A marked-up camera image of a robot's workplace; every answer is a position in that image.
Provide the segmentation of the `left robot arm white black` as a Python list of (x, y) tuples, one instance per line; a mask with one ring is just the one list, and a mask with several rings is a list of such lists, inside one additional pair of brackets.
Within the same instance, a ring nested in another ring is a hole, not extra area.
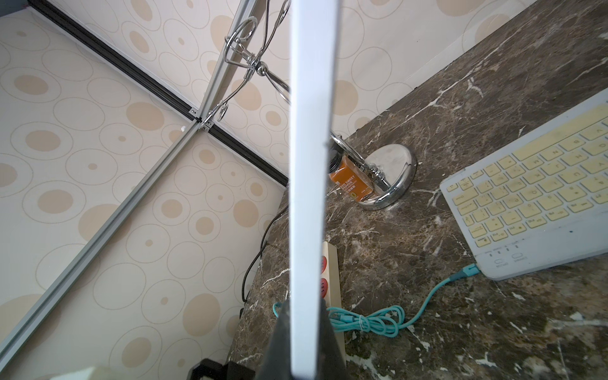
[[(203, 359), (192, 367), (185, 379), (255, 379), (256, 372), (235, 362), (220, 364), (211, 359)], [(70, 373), (53, 375), (50, 379), (133, 379), (130, 375), (111, 370), (108, 367), (88, 367)]]

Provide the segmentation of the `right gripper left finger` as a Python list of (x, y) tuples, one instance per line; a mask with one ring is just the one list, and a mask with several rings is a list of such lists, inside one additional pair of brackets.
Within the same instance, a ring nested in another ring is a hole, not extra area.
[(288, 300), (281, 303), (264, 360), (256, 379), (291, 379), (291, 310)]

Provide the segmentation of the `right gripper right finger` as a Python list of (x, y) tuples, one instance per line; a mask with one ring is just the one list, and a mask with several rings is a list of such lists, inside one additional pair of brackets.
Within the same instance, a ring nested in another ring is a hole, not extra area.
[(317, 379), (348, 379), (345, 361), (324, 299), (320, 301)]

